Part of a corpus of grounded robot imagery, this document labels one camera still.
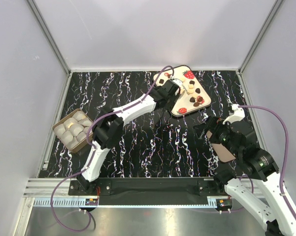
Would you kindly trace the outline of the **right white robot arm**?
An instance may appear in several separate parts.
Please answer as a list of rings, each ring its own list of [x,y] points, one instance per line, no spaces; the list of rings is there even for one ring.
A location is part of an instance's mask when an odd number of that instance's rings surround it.
[[[264,204],[246,190],[239,177],[224,170],[214,176],[214,191],[236,199],[263,227],[267,236],[296,236],[296,206],[287,203],[287,189],[280,185],[279,170],[269,152],[257,143],[254,129],[245,121],[230,123],[210,117],[193,127],[198,139],[207,139],[221,161],[234,158],[237,166],[265,197]]]

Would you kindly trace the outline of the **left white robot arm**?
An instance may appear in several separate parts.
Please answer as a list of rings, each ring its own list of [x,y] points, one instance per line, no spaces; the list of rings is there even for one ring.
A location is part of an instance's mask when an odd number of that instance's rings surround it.
[[[122,136],[123,128],[130,121],[154,110],[165,108],[169,111],[174,107],[183,82],[169,79],[162,86],[150,88],[133,102],[122,107],[104,107],[102,116],[97,118],[88,132],[92,132],[92,140],[87,140],[91,150],[84,167],[76,175],[80,190],[90,195],[96,191],[96,179],[100,175],[102,164]]]

